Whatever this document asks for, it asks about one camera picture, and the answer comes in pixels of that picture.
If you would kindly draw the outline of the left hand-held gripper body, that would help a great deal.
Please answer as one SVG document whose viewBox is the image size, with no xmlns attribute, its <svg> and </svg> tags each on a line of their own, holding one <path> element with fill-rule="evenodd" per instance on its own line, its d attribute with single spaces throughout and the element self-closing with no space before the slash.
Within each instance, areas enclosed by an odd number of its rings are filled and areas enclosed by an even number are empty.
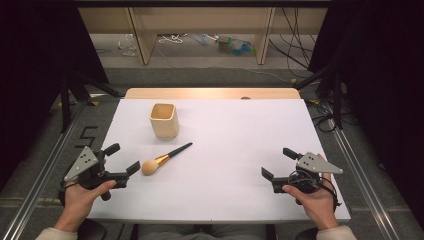
<svg viewBox="0 0 424 240">
<path fill-rule="evenodd" d="M 83 188 L 93 190 L 110 180 L 114 180 L 114 189 L 126 188 L 129 180 L 127 172 L 111 173 L 105 169 L 105 157 L 103 150 L 94 152 L 85 146 L 73 164 L 63 176 L 63 190 L 69 182 L 77 182 Z"/>
</svg>

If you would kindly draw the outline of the black curtain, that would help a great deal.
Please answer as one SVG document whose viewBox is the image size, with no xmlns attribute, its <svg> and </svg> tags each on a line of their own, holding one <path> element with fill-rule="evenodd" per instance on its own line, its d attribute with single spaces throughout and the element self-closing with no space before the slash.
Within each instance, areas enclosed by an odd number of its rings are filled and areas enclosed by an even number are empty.
<svg viewBox="0 0 424 240">
<path fill-rule="evenodd" d="M 0 191 L 33 145 L 61 79 L 73 71 L 108 81 L 77 7 L 0 0 Z"/>
<path fill-rule="evenodd" d="M 355 116 L 424 230 L 424 0 L 331 0 L 309 69 L 337 50 Z"/>
</svg>

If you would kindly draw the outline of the colourful plastic bag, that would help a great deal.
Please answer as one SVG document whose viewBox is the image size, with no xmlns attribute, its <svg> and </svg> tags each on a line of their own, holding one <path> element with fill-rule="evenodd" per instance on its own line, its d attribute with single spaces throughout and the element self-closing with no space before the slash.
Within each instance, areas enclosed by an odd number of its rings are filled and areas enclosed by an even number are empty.
<svg viewBox="0 0 424 240">
<path fill-rule="evenodd" d="M 221 52 L 231 53 L 234 56 L 241 56 L 244 54 L 255 55 L 256 50 L 248 41 L 240 40 L 229 36 L 219 36 L 216 40 L 218 49 Z"/>
</svg>

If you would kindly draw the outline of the black-handled makeup brush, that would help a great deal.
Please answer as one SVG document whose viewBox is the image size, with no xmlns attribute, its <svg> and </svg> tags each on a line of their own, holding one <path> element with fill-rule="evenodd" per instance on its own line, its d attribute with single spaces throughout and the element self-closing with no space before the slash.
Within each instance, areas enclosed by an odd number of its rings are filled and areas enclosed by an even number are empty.
<svg viewBox="0 0 424 240">
<path fill-rule="evenodd" d="M 179 153 L 181 153 L 182 151 L 184 151 L 191 145 L 192 145 L 192 142 L 189 142 L 177 149 L 172 150 L 171 152 L 167 154 L 161 155 L 153 160 L 145 161 L 141 166 L 141 172 L 146 176 L 152 175 L 159 169 L 160 166 L 165 164 L 169 159 L 178 155 Z"/>
</svg>

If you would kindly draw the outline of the person's right hand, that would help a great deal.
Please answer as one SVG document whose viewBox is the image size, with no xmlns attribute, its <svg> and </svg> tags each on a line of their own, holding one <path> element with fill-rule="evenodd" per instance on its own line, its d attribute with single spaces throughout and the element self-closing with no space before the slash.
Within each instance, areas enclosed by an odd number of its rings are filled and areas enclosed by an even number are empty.
<svg viewBox="0 0 424 240">
<path fill-rule="evenodd" d="M 305 194 L 291 185 L 282 187 L 286 193 L 300 201 L 307 216 L 314 222 L 319 231 L 339 226 L 334 213 L 334 186 L 331 182 L 331 175 L 323 173 L 322 177 L 323 188 L 311 194 Z"/>
</svg>

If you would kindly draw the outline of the clear plastic wrapper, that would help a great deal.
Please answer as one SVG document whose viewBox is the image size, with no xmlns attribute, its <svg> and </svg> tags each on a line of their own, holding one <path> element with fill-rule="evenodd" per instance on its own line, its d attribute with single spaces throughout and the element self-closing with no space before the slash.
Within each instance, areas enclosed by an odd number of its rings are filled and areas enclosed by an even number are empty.
<svg viewBox="0 0 424 240">
<path fill-rule="evenodd" d="M 138 55 L 132 34 L 126 34 L 122 40 L 118 41 L 118 49 L 124 56 L 135 57 Z"/>
</svg>

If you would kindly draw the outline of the person's left hand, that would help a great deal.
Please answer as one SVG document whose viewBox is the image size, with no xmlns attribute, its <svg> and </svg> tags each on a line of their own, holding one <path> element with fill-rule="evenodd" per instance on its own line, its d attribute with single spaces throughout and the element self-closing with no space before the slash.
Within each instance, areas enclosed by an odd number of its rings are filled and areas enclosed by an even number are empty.
<svg viewBox="0 0 424 240">
<path fill-rule="evenodd" d="M 65 186 L 65 207 L 55 228 L 67 232 L 76 232 L 89 215 L 94 201 L 116 185 L 114 180 L 102 183 L 93 190 L 83 188 L 77 182 Z"/>
</svg>

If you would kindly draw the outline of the person's legs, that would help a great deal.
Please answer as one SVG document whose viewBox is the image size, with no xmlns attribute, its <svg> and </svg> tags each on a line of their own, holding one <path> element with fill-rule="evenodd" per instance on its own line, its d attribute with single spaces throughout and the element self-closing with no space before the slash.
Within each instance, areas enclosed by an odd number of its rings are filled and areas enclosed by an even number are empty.
<svg viewBox="0 0 424 240">
<path fill-rule="evenodd" d="M 265 225 L 150 224 L 138 227 L 137 240 L 266 240 Z"/>
</svg>

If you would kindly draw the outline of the black metal stand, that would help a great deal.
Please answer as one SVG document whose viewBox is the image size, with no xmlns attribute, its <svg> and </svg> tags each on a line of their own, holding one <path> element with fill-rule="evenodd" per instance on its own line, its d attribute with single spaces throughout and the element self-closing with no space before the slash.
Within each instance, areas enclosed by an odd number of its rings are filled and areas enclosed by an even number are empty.
<svg viewBox="0 0 424 240">
<path fill-rule="evenodd" d="M 295 85 L 295 89 L 300 91 L 304 87 L 312 84 L 313 82 L 319 80 L 320 83 L 315 91 L 316 96 L 319 99 L 328 99 L 332 97 L 333 109 L 332 115 L 335 122 L 335 126 L 340 130 L 343 129 L 341 121 L 341 75 L 335 67 L 330 65 L 324 67 L 323 69 L 317 71 L 310 77 L 306 78 L 299 84 Z"/>
<path fill-rule="evenodd" d="M 87 74 L 78 71 L 66 72 L 60 81 L 60 96 L 62 109 L 62 130 L 64 133 L 71 125 L 71 104 L 69 93 L 72 93 L 78 102 L 87 102 L 90 94 L 85 85 L 91 85 L 112 97 L 123 97 L 123 94 L 101 83 Z"/>
</svg>

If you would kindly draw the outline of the light wooden shelf unit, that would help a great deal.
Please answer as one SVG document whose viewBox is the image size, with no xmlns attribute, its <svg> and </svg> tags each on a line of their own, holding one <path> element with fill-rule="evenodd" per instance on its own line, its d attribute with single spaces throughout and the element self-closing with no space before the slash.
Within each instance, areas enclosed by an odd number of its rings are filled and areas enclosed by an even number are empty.
<svg viewBox="0 0 424 240">
<path fill-rule="evenodd" d="M 257 63 L 265 63 L 272 34 L 317 35 L 325 8 L 301 7 L 81 7 L 79 13 L 92 34 L 131 34 L 145 65 L 159 34 L 251 34 Z"/>
</svg>

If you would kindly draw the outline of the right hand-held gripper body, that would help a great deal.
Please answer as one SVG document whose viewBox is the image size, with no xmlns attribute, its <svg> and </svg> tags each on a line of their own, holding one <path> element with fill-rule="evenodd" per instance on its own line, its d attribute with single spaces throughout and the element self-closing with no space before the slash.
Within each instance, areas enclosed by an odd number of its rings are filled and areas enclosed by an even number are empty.
<svg viewBox="0 0 424 240">
<path fill-rule="evenodd" d="M 302 157 L 296 161 L 295 170 L 288 177 L 275 177 L 271 184 L 275 193 L 284 193 L 282 187 L 291 185 L 305 194 L 311 194 L 323 188 L 321 180 L 323 173 L 342 174 L 343 170 L 318 155 L 311 152 L 301 154 Z M 333 190 L 334 204 L 339 205 L 337 192 Z"/>
</svg>

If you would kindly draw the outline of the beige square wooden cup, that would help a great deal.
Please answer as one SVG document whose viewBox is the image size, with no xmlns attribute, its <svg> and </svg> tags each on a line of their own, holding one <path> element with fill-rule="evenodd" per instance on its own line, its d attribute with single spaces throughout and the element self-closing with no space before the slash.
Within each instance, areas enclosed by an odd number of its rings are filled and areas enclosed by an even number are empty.
<svg viewBox="0 0 424 240">
<path fill-rule="evenodd" d="M 156 103 L 150 113 L 150 122 L 158 138 L 174 138 L 179 133 L 179 120 L 174 104 Z"/>
</svg>

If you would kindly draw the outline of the aluminium floor rail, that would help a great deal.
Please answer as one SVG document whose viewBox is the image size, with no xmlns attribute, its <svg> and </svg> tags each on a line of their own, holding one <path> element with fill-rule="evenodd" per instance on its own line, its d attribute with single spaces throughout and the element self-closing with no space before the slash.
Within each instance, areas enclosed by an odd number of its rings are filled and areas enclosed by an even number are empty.
<svg viewBox="0 0 424 240">
<path fill-rule="evenodd" d="M 69 141 L 70 135 L 74 131 L 74 126 L 82 111 L 86 106 L 85 102 L 77 103 L 74 107 L 74 112 L 71 114 L 71 120 L 59 134 L 55 141 L 55 145 L 49 153 L 49 156 L 43 163 L 42 168 L 38 172 L 37 178 L 33 181 L 31 189 L 23 198 L 19 209 L 7 228 L 2 240 L 19 240 L 23 230 L 25 229 L 34 209 L 37 205 L 39 197 L 45 189 L 45 186 L 50 179 L 59 158 L 61 157 L 66 144 Z"/>
<path fill-rule="evenodd" d="M 362 168 L 350 142 L 342 130 L 340 130 L 335 124 L 334 120 L 329 120 L 328 125 L 333 128 L 333 134 L 336 141 L 338 142 L 339 148 L 341 149 L 347 164 L 354 176 L 362 195 L 364 196 L 365 202 L 373 215 L 375 222 L 385 240 L 400 240 L 399 234 L 394 227 L 393 221 L 391 220 L 388 212 L 382 204 L 382 201 L 377 196 L 376 191 L 369 178 L 366 176 L 364 169 Z"/>
</svg>

